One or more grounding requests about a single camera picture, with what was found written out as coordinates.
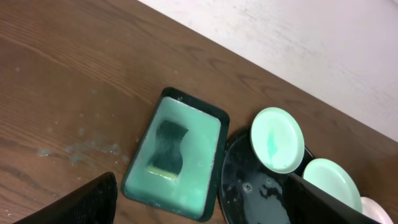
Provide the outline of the green plate with stain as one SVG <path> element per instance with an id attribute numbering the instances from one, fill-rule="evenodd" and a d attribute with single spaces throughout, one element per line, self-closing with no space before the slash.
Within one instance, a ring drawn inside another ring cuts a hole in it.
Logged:
<path id="1" fill-rule="evenodd" d="M 256 115 L 250 140 L 256 157 L 273 172 L 291 173 L 303 160 L 302 130 L 294 117 L 281 108 L 265 108 Z"/>

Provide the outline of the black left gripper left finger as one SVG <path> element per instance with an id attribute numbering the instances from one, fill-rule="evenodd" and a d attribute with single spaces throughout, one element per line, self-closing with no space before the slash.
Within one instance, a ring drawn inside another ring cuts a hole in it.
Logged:
<path id="1" fill-rule="evenodd" d="M 15 224 L 113 224 L 117 199 L 115 175 L 105 172 Z"/>

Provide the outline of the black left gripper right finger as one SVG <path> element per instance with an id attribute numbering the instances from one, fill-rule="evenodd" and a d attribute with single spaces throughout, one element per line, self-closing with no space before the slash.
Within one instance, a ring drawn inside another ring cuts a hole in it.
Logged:
<path id="1" fill-rule="evenodd" d="M 285 181 L 285 209 L 294 224 L 377 224 L 296 174 Z"/>

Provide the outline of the dark green sponge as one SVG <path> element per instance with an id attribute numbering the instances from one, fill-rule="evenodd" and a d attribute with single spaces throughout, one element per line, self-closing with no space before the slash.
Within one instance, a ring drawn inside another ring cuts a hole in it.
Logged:
<path id="1" fill-rule="evenodd" d="M 155 132 L 155 153 L 148 163 L 148 170 L 167 179 L 179 176 L 183 166 L 180 149 L 188 129 L 170 120 L 163 120 Z"/>

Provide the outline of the pink plate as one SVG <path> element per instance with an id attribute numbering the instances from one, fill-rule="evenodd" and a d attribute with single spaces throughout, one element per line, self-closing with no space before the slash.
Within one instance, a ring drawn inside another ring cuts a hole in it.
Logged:
<path id="1" fill-rule="evenodd" d="M 393 224 L 387 212 L 373 199 L 361 197 L 363 214 L 381 224 Z"/>

